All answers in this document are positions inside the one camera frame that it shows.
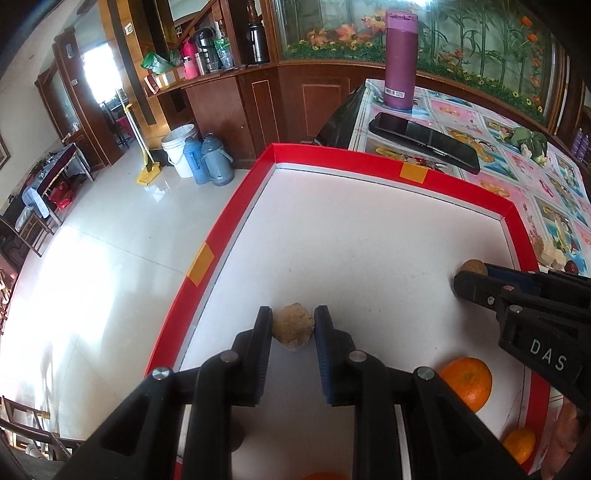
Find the cloth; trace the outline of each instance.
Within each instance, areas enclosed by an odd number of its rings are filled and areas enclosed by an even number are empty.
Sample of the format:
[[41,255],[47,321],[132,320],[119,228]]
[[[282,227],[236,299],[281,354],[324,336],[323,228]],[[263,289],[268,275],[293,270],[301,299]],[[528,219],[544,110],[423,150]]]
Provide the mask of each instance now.
[[22,193],[22,201],[28,207],[33,207],[39,218],[49,217],[49,207],[33,187],[27,187]]
[[[462,98],[417,87],[412,112],[400,112],[384,104],[383,80],[368,79],[365,86],[350,150],[438,170],[512,201],[540,265],[562,270],[568,261],[573,261],[580,275],[591,277],[591,203],[581,172],[568,155],[547,144],[547,156],[524,157],[511,138],[525,129]],[[480,173],[473,175],[374,135],[369,131],[369,122],[380,112],[470,145],[479,157]],[[532,135],[541,141],[540,133]]]

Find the white bucket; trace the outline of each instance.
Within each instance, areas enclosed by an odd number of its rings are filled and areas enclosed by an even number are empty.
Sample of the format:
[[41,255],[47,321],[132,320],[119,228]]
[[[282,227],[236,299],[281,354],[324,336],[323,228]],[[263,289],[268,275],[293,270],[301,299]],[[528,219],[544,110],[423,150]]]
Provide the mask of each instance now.
[[195,125],[188,124],[175,128],[169,134],[162,137],[162,148],[168,154],[170,163],[177,169],[182,179],[190,179],[193,176],[189,162],[183,154],[185,140],[197,134]]

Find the artificial flower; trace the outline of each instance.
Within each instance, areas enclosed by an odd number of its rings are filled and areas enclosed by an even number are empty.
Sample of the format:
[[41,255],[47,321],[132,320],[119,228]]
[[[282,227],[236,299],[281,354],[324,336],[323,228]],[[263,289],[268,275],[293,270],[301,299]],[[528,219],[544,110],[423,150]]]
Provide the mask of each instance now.
[[340,28],[337,28],[335,31],[336,31],[337,35],[339,36],[339,41],[342,41],[345,43],[351,43],[353,41],[353,35],[356,34],[355,25],[352,23],[351,23],[351,25],[343,24],[343,25],[341,25]]
[[378,35],[386,31],[385,17],[386,10],[376,10],[370,17],[362,17],[361,21],[374,35]]
[[324,28],[318,30],[318,33],[316,33],[316,29],[312,30],[311,32],[308,32],[307,37],[310,45],[314,45],[317,47],[321,47],[329,41],[329,39],[326,38],[326,30]]

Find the orange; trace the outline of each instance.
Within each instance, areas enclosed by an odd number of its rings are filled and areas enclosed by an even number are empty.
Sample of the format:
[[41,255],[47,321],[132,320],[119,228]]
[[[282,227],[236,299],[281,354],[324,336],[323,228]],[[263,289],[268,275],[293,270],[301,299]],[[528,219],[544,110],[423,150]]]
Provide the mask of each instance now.
[[482,360],[460,358],[439,374],[473,412],[480,410],[491,396],[491,371]]
[[529,428],[513,430],[503,442],[503,447],[518,464],[524,463],[534,451],[535,433]]
[[317,472],[311,475],[306,475],[302,480],[349,480],[349,478],[340,473]]

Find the mop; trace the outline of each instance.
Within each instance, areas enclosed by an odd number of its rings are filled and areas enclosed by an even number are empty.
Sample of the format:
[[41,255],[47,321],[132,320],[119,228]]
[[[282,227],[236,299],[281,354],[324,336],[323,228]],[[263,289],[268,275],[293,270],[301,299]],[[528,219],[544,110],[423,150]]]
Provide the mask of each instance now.
[[121,102],[121,105],[123,105],[123,110],[125,111],[125,116],[127,117],[127,120],[129,121],[131,129],[134,131],[135,138],[138,139],[139,146],[142,149],[142,153],[144,155],[144,168],[142,168],[142,171],[139,172],[136,182],[139,183],[140,185],[148,185],[160,173],[160,163],[154,161],[152,154],[150,153],[150,149],[146,145],[146,142],[144,141],[144,137],[142,137],[141,131],[139,130],[139,126],[135,122],[135,119],[134,119],[133,115],[131,114],[131,105],[132,104],[129,103],[129,104],[125,105],[119,90],[117,90],[117,95],[119,96],[119,101]]

